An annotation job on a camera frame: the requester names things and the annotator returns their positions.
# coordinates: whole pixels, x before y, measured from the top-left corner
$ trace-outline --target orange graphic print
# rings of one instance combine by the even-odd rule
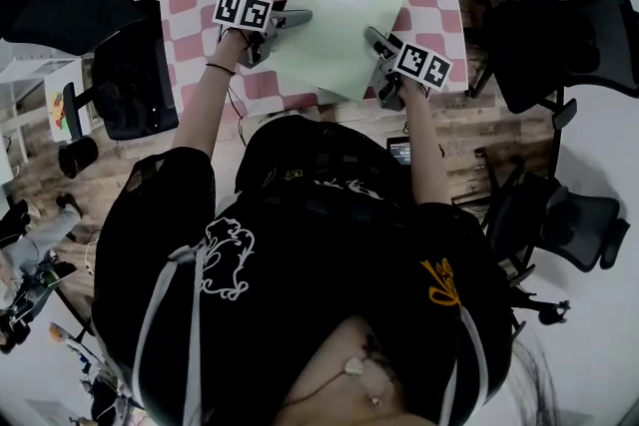
[[[430,261],[422,261],[421,264],[439,284],[439,287],[430,287],[428,291],[430,300],[438,305],[461,305],[457,288],[452,280],[453,273],[448,259],[444,258],[441,263],[436,265],[437,271],[434,270]]]

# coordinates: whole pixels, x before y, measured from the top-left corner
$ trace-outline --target white strap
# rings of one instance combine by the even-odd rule
[[[461,306],[461,320],[466,326],[472,345],[475,348],[475,356],[477,357],[477,366],[479,368],[479,390],[477,391],[475,406],[470,413],[470,417],[472,417],[479,411],[488,397],[488,363],[486,362],[486,355],[483,352],[481,337],[479,337],[477,326],[472,320],[470,312],[468,312],[468,309],[464,306]]]
[[[193,260],[193,250],[188,246],[183,246],[178,248],[175,252],[173,252],[169,256],[169,262],[165,264],[164,268],[158,275],[158,280],[156,281],[156,286],[153,288],[153,294],[151,295],[151,300],[149,301],[149,305],[147,306],[147,312],[144,315],[144,321],[142,322],[142,328],[140,329],[140,335],[138,336],[138,345],[136,346],[136,358],[133,363],[133,381],[132,381],[132,392],[133,397],[136,399],[143,408],[145,407],[144,400],[142,399],[142,392],[140,390],[140,365],[142,363],[142,354],[144,352],[144,346],[147,342],[147,336],[149,335],[149,330],[151,329],[151,325],[153,324],[153,318],[164,299],[165,294],[171,285],[171,281],[173,280],[173,276],[176,273],[176,269],[178,268],[178,264],[182,262],[186,262],[189,260]]]
[[[452,413],[452,404],[455,401],[455,390],[457,389],[457,361],[452,367],[452,374],[443,393],[443,401],[441,403],[441,413],[439,414],[439,426],[448,426],[450,422],[450,414]]]
[[[196,252],[196,276],[193,284],[193,308],[191,309],[191,338],[189,340],[189,370],[187,372],[187,394],[184,402],[182,424],[202,424],[202,379],[200,360],[200,288],[204,275],[204,260],[207,246]]]
[[[479,337],[479,331],[475,322],[472,320],[472,316],[463,305],[461,307],[461,321],[466,327],[466,331],[472,341],[472,346],[475,350],[475,357],[477,358],[477,366],[479,368],[479,390],[477,391],[477,399],[475,401],[470,417],[475,415],[479,409],[486,402],[488,397],[488,364],[486,362],[486,356],[483,352],[483,345],[481,344],[481,337]],[[457,387],[457,361],[452,368],[452,374],[446,385],[446,390],[443,393],[443,400],[441,402],[441,412],[439,413],[438,426],[448,426],[450,422],[450,415],[452,413],[452,405],[455,400],[455,391]]]

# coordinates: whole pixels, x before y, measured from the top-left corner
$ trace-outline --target wooden floor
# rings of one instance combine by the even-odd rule
[[[469,6],[471,0],[459,0],[464,27],[473,24]],[[484,54],[467,46],[469,82],[473,84],[481,72]],[[37,103],[37,97],[29,99]],[[522,115],[513,115],[505,107],[494,79],[481,96],[468,99],[463,94],[433,94],[431,105],[437,135],[445,151],[445,164],[453,196],[459,199],[476,198],[489,190],[482,162],[474,150],[486,147],[502,175],[510,169],[509,158],[520,155],[531,171],[543,172],[548,165],[552,127],[548,111],[535,108]],[[385,146],[388,137],[399,137],[405,122],[404,114],[381,110],[376,100],[344,103],[323,110],[321,118],[342,123],[358,130]],[[257,119],[243,121],[244,133],[249,137],[258,127]],[[165,151],[173,134],[128,143],[115,143],[108,139],[104,129],[92,134],[100,148],[96,164],[84,171],[76,180],[65,178],[57,163],[58,145],[53,143],[48,123],[33,125],[24,130],[26,146],[31,154],[29,164],[22,165],[18,145],[10,149],[13,166],[19,165],[19,176],[10,184],[16,200],[29,199],[43,213],[56,212],[55,198],[62,193],[73,194],[85,212],[74,233],[79,242],[93,239],[109,212],[111,204],[127,180],[133,164],[151,154]],[[242,159],[244,147],[237,124],[223,124],[220,129],[213,167],[216,171],[218,199],[230,194],[235,174]],[[85,254],[93,264],[95,245],[86,247],[69,240],[63,241],[58,252],[62,258],[75,263],[80,269],[63,284],[64,292],[85,317],[93,294],[93,278],[85,268]]]

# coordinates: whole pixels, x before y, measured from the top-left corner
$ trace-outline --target hand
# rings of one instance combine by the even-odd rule
[[[251,34],[251,31],[228,29],[226,30],[220,44],[224,43],[234,49],[246,50],[249,48],[248,42],[251,41]]]
[[[410,103],[415,97],[421,96],[427,98],[424,86],[413,79],[409,79],[405,75],[401,77],[401,87],[398,93],[405,104]]]

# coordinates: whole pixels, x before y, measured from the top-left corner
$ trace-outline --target small screen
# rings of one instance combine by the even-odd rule
[[[410,165],[410,143],[390,143],[388,150],[400,164]]]

